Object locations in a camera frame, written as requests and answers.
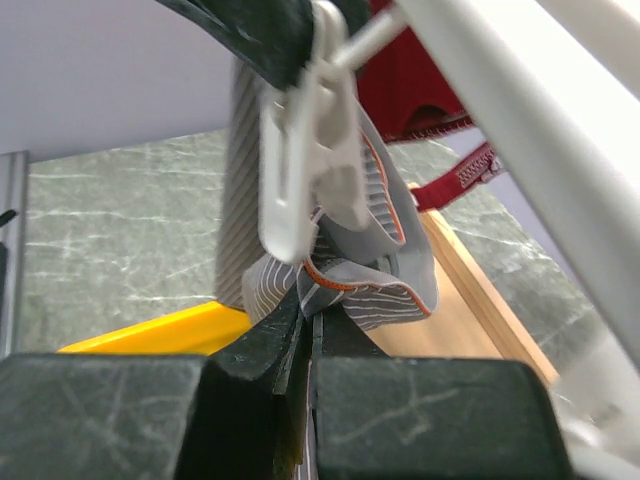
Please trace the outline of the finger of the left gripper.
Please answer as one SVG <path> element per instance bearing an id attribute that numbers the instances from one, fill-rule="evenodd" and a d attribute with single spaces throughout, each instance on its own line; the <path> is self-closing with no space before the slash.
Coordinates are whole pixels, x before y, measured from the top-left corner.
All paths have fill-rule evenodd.
<path id="1" fill-rule="evenodd" d="M 339 10 L 345 20 L 345 44 L 372 16 L 369 0 L 339 0 Z"/>
<path id="2" fill-rule="evenodd" d="M 309 61 L 314 15 L 309 1 L 160 0 L 245 61 L 278 90 L 299 83 Z"/>

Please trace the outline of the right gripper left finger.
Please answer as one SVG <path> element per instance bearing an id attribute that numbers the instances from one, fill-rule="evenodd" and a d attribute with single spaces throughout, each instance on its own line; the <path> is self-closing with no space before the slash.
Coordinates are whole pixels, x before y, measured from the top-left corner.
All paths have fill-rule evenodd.
<path id="1" fill-rule="evenodd" d="M 294 293 L 219 352 L 16 354 L 1 364 L 5 479 L 290 479 L 306 355 Z"/>

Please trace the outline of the white plastic clip hanger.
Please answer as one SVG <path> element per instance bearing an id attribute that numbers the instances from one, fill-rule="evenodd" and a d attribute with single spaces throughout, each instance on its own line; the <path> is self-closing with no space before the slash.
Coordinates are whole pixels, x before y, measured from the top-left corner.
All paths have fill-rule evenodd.
<path id="1" fill-rule="evenodd" d="M 299 260 L 313 239 L 313 203 L 352 218 L 363 197 L 348 146 L 367 120 L 390 142 L 472 122 L 500 157 L 580 277 L 632 363 L 639 360 L 638 154 L 634 96 L 535 1 L 378 1 L 350 39 L 337 7 L 315 4 L 317 25 L 298 87 L 270 90 L 266 223 L 269 252 Z M 333 385 L 375 371 L 384 386 L 412 374 L 433 388 L 441 433 L 418 447 L 375 425 L 351 425 L 354 396 Z M 316 366 L 316 465 L 329 479 L 635 479 L 636 465 L 567 442 L 549 397 L 522 363 L 321 356 Z"/>

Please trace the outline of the red underwear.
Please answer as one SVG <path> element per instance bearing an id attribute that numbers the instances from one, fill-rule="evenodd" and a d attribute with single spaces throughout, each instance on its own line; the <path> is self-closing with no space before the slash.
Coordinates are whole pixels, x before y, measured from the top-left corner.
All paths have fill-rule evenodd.
<path id="1" fill-rule="evenodd" d="M 423 48 L 405 29 L 373 56 L 358 78 L 359 99 L 382 140 L 435 140 L 475 126 L 473 119 Z M 420 211 L 441 209 L 503 172 L 483 142 L 449 171 L 412 190 Z"/>

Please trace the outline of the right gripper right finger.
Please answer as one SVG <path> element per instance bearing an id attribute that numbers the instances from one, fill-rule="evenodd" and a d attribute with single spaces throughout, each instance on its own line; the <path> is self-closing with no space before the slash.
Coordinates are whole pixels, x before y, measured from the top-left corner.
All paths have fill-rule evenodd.
<path id="1" fill-rule="evenodd" d="M 341 307 L 313 325 L 322 479 L 569 479 L 545 385 L 520 361 L 385 354 Z"/>

